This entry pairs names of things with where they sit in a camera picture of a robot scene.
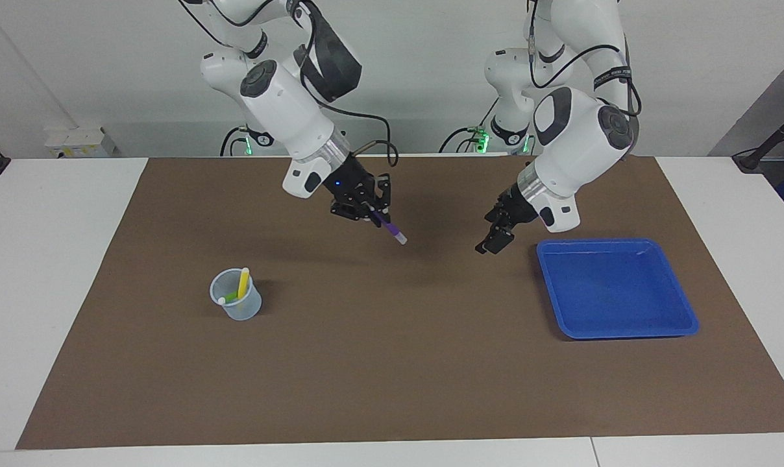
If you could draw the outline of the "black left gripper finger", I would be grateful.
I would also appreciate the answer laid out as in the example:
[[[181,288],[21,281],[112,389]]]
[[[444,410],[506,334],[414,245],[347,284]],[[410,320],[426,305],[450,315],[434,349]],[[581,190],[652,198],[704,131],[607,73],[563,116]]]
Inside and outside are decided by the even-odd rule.
[[[479,254],[498,254],[515,239],[515,224],[509,221],[490,222],[489,230],[484,239],[475,246]]]

